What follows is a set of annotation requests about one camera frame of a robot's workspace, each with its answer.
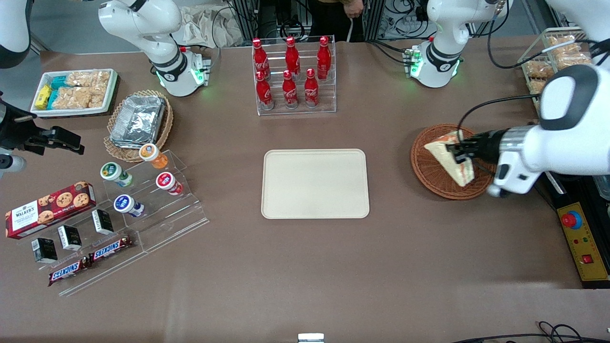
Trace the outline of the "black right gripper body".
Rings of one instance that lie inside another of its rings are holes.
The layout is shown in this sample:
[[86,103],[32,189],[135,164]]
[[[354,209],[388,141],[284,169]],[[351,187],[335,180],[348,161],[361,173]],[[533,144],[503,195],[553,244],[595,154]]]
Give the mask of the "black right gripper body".
[[30,138],[37,138],[40,128],[34,123],[37,115],[19,109],[0,100],[0,147],[5,150],[29,151],[43,154],[43,148],[31,145]]

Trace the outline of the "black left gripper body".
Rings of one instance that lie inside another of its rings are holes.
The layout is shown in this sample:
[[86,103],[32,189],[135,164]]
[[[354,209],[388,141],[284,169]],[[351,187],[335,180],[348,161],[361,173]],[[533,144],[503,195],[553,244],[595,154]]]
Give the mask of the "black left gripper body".
[[500,143],[507,130],[493,130],[477,134],[477,158],[490,164],[497,164]]

